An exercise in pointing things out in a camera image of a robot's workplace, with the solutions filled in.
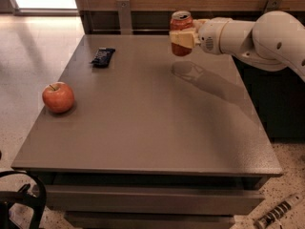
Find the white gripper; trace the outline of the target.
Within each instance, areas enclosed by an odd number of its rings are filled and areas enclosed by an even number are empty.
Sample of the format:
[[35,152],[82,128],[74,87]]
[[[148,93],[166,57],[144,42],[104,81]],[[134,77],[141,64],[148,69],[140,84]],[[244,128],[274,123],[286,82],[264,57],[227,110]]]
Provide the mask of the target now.
[[171,42],[175,45],[193,49],[200,44],[206,53],[221,54],[220,38],[231,18],[194,19],[193,27],[181,31],[170,31]]

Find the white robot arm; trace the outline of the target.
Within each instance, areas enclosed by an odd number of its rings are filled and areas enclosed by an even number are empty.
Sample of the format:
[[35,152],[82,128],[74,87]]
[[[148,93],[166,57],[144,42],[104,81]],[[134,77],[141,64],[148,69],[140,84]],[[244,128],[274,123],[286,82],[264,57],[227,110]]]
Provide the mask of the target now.
[[305,28],[289,13],[274,10],[255,21],[216,17],[195,19],[186,29],[170,30],[171,42],[187,50],[228,54],[258,69],[291,69],[305,81]]

